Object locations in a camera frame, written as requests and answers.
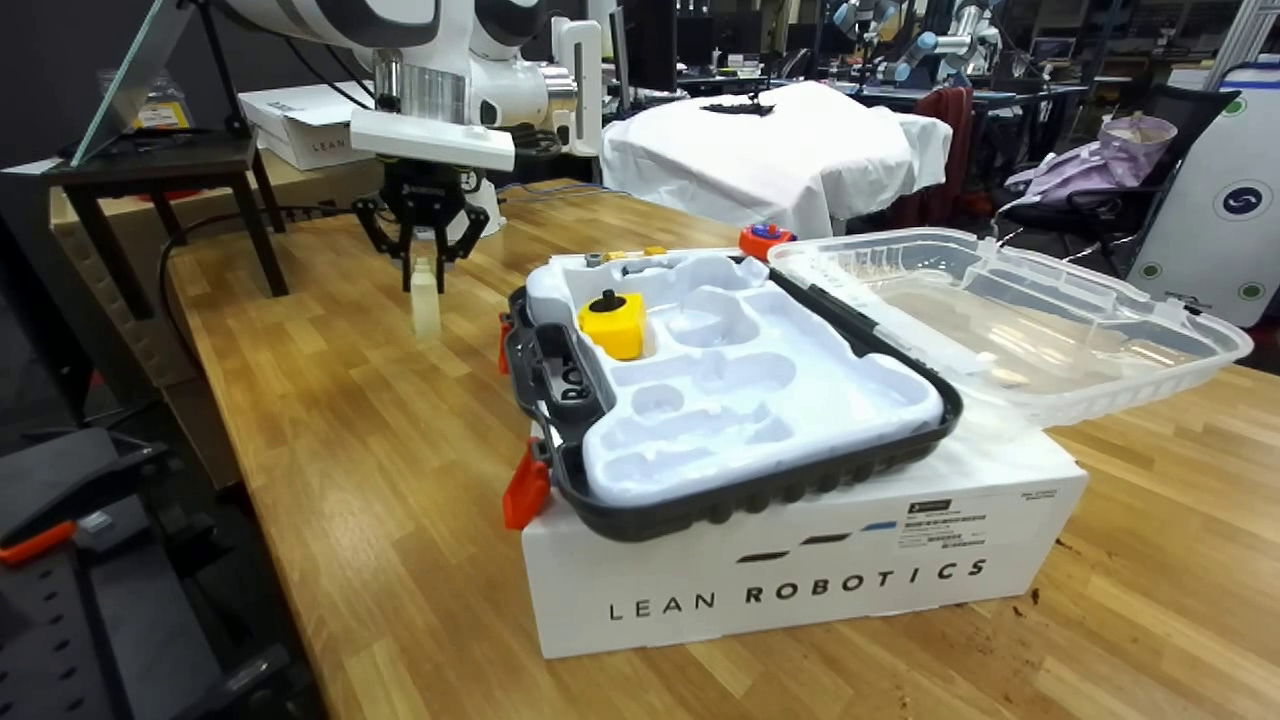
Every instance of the wooden table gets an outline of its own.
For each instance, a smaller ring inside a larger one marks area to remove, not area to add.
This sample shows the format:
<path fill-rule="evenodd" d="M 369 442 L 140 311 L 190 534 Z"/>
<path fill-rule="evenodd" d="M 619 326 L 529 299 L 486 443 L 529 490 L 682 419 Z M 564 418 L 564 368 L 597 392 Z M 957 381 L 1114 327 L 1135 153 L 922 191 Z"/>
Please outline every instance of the wooden table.
<path fill-rule="evenodd" d="M 444 350 L 351 221 L 292 228 L 292 295 L 201 242 L 178 290 L 337 716 L 1278 716 L 1280 381 L 1229 368 L 1056 434 L 1094 471 L 1025 600 L 540 660 L 500 491 L 523 418 L 494 372 L 504 295 L 549 254 L 730 244 L 585 186 L 504 197 L 454 268 Z"/>

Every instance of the white cloth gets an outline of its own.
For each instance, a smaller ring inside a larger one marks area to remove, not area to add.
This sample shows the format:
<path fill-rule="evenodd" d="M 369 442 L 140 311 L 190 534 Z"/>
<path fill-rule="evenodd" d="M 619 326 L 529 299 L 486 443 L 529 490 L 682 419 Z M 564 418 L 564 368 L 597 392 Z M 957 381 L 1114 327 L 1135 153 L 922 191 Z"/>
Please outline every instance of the white cloth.
<path fill-rule="evenodd" d="M 900 197 L 944 186 L 954 128 L 864 107 L 826 86 L 760 91 L 768 118 L 725 118 L 697 97 L 605 128 L 605 190 L 725 223 L 774 221 L 837 238 Z"/>

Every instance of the clear plastic lid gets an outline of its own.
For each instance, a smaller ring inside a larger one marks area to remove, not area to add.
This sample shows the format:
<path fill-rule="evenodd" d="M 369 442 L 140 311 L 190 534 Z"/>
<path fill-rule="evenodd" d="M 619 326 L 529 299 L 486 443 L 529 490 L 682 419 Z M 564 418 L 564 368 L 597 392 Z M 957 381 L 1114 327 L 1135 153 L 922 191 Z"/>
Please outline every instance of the clear plastic lid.
<path fill-rule="evenodd" d="M 1039 430 L 1154 403 L 1252 352 L 1235 326 L 1180 299 L 948 228 L 780 244 L 768 264 Z"/>

